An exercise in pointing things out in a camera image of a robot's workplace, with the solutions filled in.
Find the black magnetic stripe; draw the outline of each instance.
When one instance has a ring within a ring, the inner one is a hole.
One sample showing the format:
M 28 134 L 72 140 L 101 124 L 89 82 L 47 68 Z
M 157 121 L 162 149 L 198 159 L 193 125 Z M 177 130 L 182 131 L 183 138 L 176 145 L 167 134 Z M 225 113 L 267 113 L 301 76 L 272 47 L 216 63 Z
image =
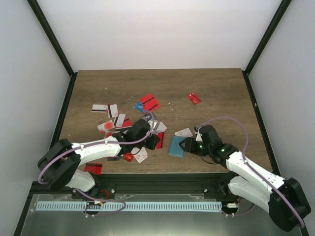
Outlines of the black magnetic stripe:
M 110 110 L 110 106 L 108 106 L 107 109 L 108 109 L 109 117 L 112 117 L 112 112 L 111 112 L 111 110 Z
M 119 117 L 119 115 L 117 117 L 115 117 L 115 119 L 114 119 L 114 126 L 116 126 L 116 124 L 117 124 L 118 117 Z
M 106 110 L 93 110 L 92 109 L 92 112 L 106 112 Z
M 155 104 L 153 107 L 151 107 L 150 109 L 149 109 L 149 111 L 151 111 L 154 107 L 157 107 L 158 105 L 157 104 Z
M 144 103 L 142 103 L 142 105 L 146 104 L 147 102 L 150 102 L 151 100 L 153 100 L 154 97 L 151 97 L 150 99 L 148 99 L 147 101 L 145 101 Z
M 97 163 L 87 163 L 85 166 L 91 166 L 91 167 L 102 167 L 102 164 L 97 164 Z

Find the blue card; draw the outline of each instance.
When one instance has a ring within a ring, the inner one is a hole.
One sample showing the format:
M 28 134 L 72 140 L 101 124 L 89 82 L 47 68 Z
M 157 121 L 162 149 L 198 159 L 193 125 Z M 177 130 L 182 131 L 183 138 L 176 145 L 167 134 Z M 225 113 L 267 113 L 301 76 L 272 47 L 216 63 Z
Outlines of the blue card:
M 140 112 L 144 112 L 141 102 L 138 102 L 136 105 L 133 106 L 133 108 Z
M 169 148 L 168 154 L 172 156 L 177 156 L 183 158 L 185 155 L 184 150 L 179 146 L 179 143 L 184 140 L 186 137 L 173 136 L 171 146 Z

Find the black corner post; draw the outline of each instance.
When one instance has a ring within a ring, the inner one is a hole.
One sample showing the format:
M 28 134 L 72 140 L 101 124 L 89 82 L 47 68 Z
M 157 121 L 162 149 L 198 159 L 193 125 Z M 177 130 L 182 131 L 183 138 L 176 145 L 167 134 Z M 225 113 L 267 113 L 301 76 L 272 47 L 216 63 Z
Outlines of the black corner post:
M 56 38 L 56 36 L 54 35 L 53 30 L 51 29 L 44 13 L 42 12 L 37 0 L 27 0 L 31 9 L 33 10 L 35 16 L 37 17 L 39 23 L 41 24 L 41 26 L 43 27 L 49 41 L 51 42 L 51 44 L 53 45 L 57 55 L 59 56 L 61 62 L 63 63 L 63 66 L 65 67 L 66 71 L 68 72 L 69 76 L 72 77 L 74 76 L 74 71 L 72 70 L 72 67 L 70 65 L 70 63 L 68 62 L 67 57 L 65 56 L 65 54 L 63 53 L 63 50 Z
M 272 18 L 266 32 L 264 33 L 260 43 L 258 44 L 256 51 L 254 52 L 250 62 L 248 63 L 246 69 L 245 69 L 245 74 L 249 76 L 251 73 L 252 69 L 254 68 L 256 62 L 258 61 L 262 51 L 266 47 L 269 39 L 271 38 L 273 32 L 275 31 L 277 25 L 279 24 L 282 16 L 284 15 L 286 9 L 289 7 L 290 3 L 292 0 L 282 0 L 274 17 Z

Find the white wall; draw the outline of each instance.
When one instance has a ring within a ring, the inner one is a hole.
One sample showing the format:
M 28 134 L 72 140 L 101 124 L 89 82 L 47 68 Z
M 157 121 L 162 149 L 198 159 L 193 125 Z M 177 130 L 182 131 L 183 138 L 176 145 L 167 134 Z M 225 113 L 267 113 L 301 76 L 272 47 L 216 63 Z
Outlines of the white wall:
M 26 0 L 1 0 L 0 22 L 0 234 L 11 236 L 69 76 Z
M 281 173 L 294 177 L 313 212 L 315 235 L 315 2 L 292 1 L 250 74 Z
M 280 0 L 39 0 L 73 69 L 245 69 Z

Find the red card with logo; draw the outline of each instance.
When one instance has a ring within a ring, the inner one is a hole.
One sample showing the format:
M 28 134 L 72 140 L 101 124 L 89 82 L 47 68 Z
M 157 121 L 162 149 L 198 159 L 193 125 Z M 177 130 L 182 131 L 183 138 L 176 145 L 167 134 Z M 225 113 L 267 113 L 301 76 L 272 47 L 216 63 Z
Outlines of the red card with logo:
M 124 159 L 126 160 L 126 161 L 128 161 L 128 162 L 131 162 L 132 160 L 133 160 L 133 155 L 131 154 L 131 153 L 126 153 L 125 155 L 124 155 Z
M 150 112 L 153 112 L 157 108 L 161 107 L 157 99 L 153 97 L 152 94 L 145 95 L 140 99 L 140 102 L 142 103 L 142 108 L 144 110 L 149 110 Z
M 200 98 L 193 92 L 187 95 L 187 98 L 194 104 L 197 105 L 199 102 L 201 102 Z
M 85 164 L 84 171 L 85 172 L 92 172 L 95 175 L 100 175 L 102 173 L 102 166 L 103 166 L 103 164 L 87 163 L 87 164 Z

